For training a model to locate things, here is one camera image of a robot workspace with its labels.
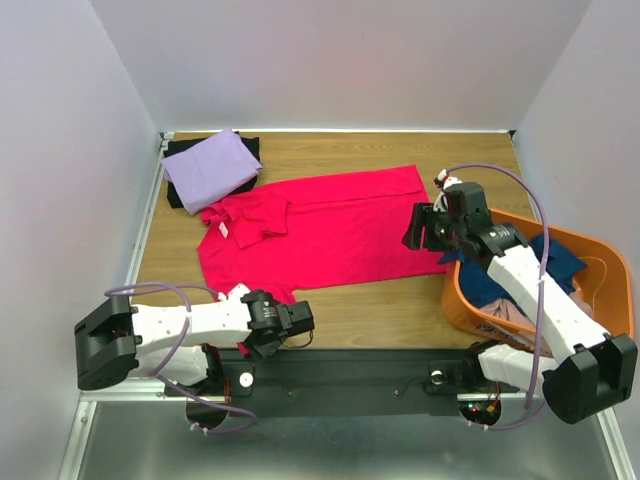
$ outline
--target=lavender cloth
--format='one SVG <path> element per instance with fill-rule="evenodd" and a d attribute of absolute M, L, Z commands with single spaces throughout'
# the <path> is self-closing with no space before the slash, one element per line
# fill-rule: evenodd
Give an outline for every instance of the lavender cloth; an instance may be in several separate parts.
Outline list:
<path fill-rule="evenodd" d="M 188 150 L 162 160 L 165 178 L 191 215 L 252 179 L 262 165 L 232 130 L 223 130 Z"/>

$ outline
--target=orange plastic bin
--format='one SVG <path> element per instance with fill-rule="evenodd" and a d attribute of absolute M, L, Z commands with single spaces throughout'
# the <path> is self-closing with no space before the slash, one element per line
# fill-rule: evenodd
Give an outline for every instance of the orange plastic bin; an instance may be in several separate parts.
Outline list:
<path fill-rule="evenodd" d="M 540 222 L 501 210 L 492 210 L 494 223 L 510 222 L 525 237 L 542 233 Z M 614 336 L 626 333 L 633 338 L 631 279 L 622 257 L 604 242 L 558 227 L 549 227 L 551 238 L 563 244 L 587 264 L 574 277 L 574 285 L 582 298 L 593 308 L 593 318 Z M 489 338 L 532 346 L 533 325 L 524 327 L 492 315 L 487 315 L 464 298 L 458 276 L 460 262 L 449 265 L 442 293 L 442 310 L 458 328 Z"/>

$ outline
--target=wooden tabletop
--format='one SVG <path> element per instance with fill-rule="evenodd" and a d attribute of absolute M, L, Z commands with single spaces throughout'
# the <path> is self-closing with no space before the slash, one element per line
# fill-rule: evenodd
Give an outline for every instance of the wooden tabletop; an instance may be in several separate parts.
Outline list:
<path fill-rule="evenodd" d="M 488 162 L 519 173 L 509 135 L 499 133 L 253 133 L 260 137 L 264 170 L 258 185 L 292 178 L 357 172 L 415 164 L 431 198 L 433 178 L 442 168 Z M 209 133 L 178 133 L 174 140 Z M 480 183 L 492 208 L 532 216 L 529 198 L 513 180 L 495 171 L 457 172 Z M 163 182 L 146 244 L 138 281 L 204 283 L 196 248 L 206 227 L 199 216 L 172 210 Z M 304 290 L 316 319 L 313 346 L 325 348 L 467 347 L 480 337 L 454 328 L 440 310 L 444 277 L 428 275 L 384 282 Z M 194 303 L 209 301 L 193 291 Z M 176 304 L 175 294 L 145 297 L 149 305 Z M 290 343 L 302 343 L 294 339 Z"/>

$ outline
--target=white label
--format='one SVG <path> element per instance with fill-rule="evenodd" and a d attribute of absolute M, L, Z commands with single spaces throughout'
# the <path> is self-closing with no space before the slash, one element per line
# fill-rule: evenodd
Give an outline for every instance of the white label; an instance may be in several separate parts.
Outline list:
<path fill-rule="evenodd" d="M 227 238 L 229 236 L 229 229 L 227 229 L 227 226 L 224 224 L 224 222 L 220 222 L 218 228 L 220 229 L 220 233 L 224 238 Z"/>

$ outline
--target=gray floor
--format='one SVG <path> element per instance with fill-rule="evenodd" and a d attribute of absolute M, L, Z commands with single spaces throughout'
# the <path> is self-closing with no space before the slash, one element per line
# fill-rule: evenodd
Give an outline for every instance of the gray floor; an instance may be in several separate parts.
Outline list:
<path fill-rule="evenodd" d="M 501 423 L 522 401 L 505 401 Z M 569 426 L 548 410 L 530 425 L 483 432 L 428 415 L 262 419 L 221 437 L 190 432 L 181 402 L 99 404 L 80 478 L 598 479 L 615 478 L 595 418 Z"/>

